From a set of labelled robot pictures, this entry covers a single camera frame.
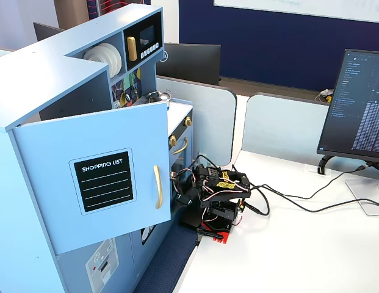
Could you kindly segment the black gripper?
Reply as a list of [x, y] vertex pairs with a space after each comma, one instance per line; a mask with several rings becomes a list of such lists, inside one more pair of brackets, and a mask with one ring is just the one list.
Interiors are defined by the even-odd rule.
[[191, 176], [186, 180], [179, 180], [176, 178], [173, 181], [173, 187], [179, 193], [177, 197], [177, 204], [179, 206], [188, 206], [193, 203], [193, 201], [202, 192], [209, 193], [208, 187], [206, 186], [206, 180], [209, 172], [206, 167], [196, 167], [191, 169]]

